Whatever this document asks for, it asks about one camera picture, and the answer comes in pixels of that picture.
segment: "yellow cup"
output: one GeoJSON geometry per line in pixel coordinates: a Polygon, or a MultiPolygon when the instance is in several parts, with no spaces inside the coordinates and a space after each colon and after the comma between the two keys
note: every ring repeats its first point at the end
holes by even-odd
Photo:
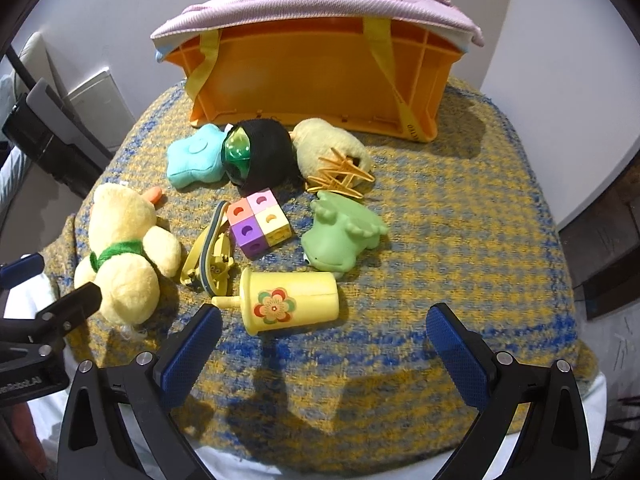
{"type": "Polygon", "coordinates": [[[218,296],[219,308],[239,307],[249,335],[337,319],[338,287],[330,272],[253,272],[240,276],[239,296],[218,296]]]}

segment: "gray plastic part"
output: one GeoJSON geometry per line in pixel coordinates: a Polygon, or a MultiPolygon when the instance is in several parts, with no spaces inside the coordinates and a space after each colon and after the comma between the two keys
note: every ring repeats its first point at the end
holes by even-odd
{"type": "Polygon", "coordinates": [[[101,170],[107,167],[111,161],[109,150],[66,110],[44,79],[40,79],[27,95],[27,105],[62,142],[76,145],[101,170]]]}

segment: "yellow and blue plaid blanket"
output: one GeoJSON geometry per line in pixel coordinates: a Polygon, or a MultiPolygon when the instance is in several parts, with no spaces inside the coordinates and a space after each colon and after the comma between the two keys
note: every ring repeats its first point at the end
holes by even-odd
{"type": "MultiPolygon", "coordinates": [[[[191,101],[179,84],[149,108],[101,182],[137,190],[160,184],[161,225],[184,256],[217,200],[235,200],[229,184],[177,191],[164,176],[166,149],[193,133],[191,101]]],[[[425,314],[445,301],[495,351],[548,365],[564,358],[581,385],[596,372],[577,338],[569,276],[558,235],[513,127],[481,93],[451,79],[431,144],[358,135],[374,159],[366,204],[390,227],[381,247],[365,251],[340,283],[337,322],[251,337],[239,312],[224,311],[224,332],[185,405],[180,428],[239,457],[296,470],[359,474],[393,468],[454,447],[473,421],[425,337],[425,314]]],[[[310,272],[299,236],[312,224],[301,189],[275,190],[296,233],[238,270],[310,272]]],[[[91,197],[45,251],[60,293],[90,250],[91,197]]],[[[234,292],[238,291],[234,274],[234,292]]],[[[161,278],[146,339],[123,338],[100,316],[70,336],[78,360],[129,362],[157,348],[207,300],[161,278]]],[[[512,430],[522,424],[518,412],[512,430]]]]}

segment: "yellow cube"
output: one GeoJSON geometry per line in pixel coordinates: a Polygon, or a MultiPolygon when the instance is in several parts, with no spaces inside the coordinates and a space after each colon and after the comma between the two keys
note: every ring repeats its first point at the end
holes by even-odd
{"type": "Polygon", "coordinates": [[[255,214],[260,230],[269,247],[283,242],[292,235],[291,225],[279,205],[273,205],[255,214]]]}

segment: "yellow plush chick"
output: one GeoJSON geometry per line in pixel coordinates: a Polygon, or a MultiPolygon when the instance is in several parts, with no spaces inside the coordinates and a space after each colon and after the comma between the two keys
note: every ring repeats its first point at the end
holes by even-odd
{"type": "Polygon", "coordinates": [[[367,173],[373,165],[371,156],[358,139],[324,119],[313,118],[300,121],[293,128],[291,139],[296,150],[300,173],[305,180],[320,174],[320,169],[327,164],[319,157],[332,158],[331,148],[353,159],[354,165],[367,173]]]}
{"type": "Polygon", "coordinates": [[[76,268],[74,286],[100,286],[100,313],[117,325],[146,321],[158,306],[163,276],[180,266],[180,242],[156,225],[156,208],[145,197],[119,184],[101,184],[94,191],[89,221],[90,256],[76,268]]]}

